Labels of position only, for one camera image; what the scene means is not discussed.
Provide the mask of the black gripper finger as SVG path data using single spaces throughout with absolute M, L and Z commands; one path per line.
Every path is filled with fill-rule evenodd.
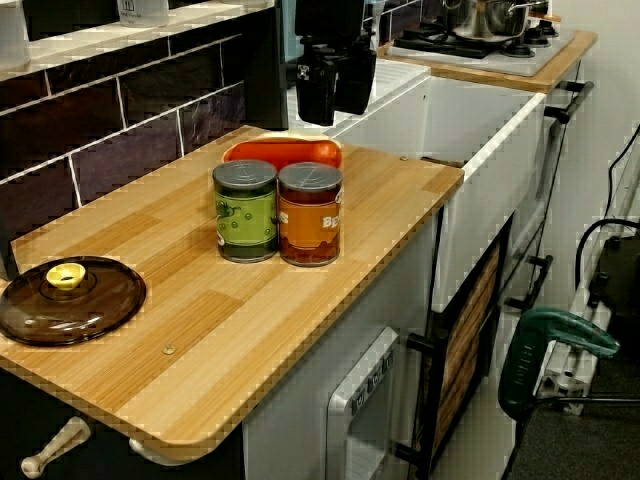
M 376 54 L 365 49 L 337 63 L 335 109 L 363 114 L 368 106 L 376 66 Z
M 308 123 L 331 126 L 337 69 L 329 58 L 330 49 L 305 51 L 297 63 L 296 94 L 298 114 Z

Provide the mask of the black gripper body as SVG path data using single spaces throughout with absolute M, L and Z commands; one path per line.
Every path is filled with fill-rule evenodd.
M 301 34 L 303 53 L 299 63 L 374 63 L 376 33 L 359 30 L 356 34 L 314 32 Z

